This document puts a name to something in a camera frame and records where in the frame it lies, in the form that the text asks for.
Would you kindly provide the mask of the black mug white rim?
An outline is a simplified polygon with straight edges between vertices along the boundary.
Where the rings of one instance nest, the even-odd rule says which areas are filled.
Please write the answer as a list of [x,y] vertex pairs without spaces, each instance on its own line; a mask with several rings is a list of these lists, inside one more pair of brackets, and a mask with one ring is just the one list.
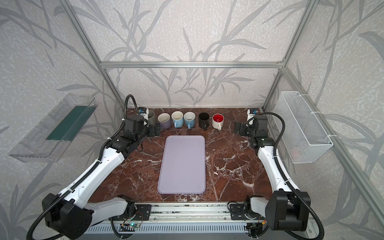
[[199,114],[199,127],[206,131],[210,125],[210,115],[208,113]]

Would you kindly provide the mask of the grey mug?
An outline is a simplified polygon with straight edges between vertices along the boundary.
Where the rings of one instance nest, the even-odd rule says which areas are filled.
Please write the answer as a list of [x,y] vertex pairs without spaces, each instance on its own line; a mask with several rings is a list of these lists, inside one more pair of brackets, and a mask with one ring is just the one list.
[[156,114],[152,110],[149,110],[148,121],[149,121],[149,125],[155,125],[156,124]]

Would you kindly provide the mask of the lilac purple mug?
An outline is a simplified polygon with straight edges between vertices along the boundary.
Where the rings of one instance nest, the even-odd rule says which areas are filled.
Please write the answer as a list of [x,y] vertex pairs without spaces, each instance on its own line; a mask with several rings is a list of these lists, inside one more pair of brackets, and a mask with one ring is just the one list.
[[167,130],[172,125],[171,116],[168,113],[161,113],[158,116],[158,122],[160,123],[161,130]]

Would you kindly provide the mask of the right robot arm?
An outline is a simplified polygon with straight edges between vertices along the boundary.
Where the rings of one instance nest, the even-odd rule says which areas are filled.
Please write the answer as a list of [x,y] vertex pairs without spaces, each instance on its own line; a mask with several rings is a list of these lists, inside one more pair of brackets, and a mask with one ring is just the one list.
[[[269,115],[278,117],[282,123],[277,139],[269,137],[267,133]],[[325,236],[324,226],[311,208],[309,194],[300,191],[279,156],[278,144],[285,128],[285,121],[278,114],[255,114],[254,109],[249,109],[245,123],[235,123],[234,132],[249,138],[250,145],[266,170],[273,192],[269,200],[263,197],[249,197],[245,201],[245,212],[247,216],[258,214],[264,217],[271,230],[284,231],[297,240],[303,239],[297,233],[306,231],[309,216],[312,216],[319,229],[315,239],[322,240]]]

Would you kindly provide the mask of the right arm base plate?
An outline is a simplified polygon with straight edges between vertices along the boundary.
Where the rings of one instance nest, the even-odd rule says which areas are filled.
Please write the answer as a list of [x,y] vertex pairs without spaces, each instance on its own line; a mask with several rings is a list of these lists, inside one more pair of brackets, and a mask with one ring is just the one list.
[[250,220],[250,221],[264,221],[265,218],[260,214],[248,213],[245,210],[243,203],[229,202],[227,204],[228,211],[231,215],[231,220]]

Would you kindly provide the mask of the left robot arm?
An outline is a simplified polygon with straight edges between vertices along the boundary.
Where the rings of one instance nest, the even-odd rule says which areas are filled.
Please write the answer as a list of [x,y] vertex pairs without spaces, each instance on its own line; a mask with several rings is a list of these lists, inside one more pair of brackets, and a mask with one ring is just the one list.
[[53,240],[63,236],[75,240],[89,227],[115,216],[132,218],[137,209],[126,196],[91,204],[89,199],[106,177],[123,163],[143,140],[157,135],[149,123],[149,109],[135,106],[135,115],[124,115],[120,128],[102,145],[98,158],[73,183],[58,194],[48,194],[42,201],[43,212],[32,223],[26,238],[32,240],[41,221],[57,231]]

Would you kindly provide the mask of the light blue mug front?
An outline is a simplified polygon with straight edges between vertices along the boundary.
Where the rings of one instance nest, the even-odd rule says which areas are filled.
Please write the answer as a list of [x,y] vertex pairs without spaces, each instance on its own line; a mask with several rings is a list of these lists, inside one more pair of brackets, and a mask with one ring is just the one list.
[[184,124],[184,114],[181,111],[175,111],[171,115],[174,127],[181,128]]

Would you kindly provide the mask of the cream white mug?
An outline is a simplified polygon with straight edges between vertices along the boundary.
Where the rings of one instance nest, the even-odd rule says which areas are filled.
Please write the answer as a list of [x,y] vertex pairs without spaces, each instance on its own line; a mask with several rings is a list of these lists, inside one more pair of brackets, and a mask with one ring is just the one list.
[[225,118],[222,114],[214,114],[212,117],[212,127],[221,131],[224,125],[224,120]]

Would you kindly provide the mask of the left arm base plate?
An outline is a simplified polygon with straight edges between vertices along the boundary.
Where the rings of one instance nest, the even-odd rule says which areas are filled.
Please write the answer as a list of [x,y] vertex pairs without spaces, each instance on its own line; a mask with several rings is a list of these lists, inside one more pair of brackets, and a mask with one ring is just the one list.
[[121,215],[121,219],[129,221],[148,221],[151,209],[152,205],[150,204],[129,205]]

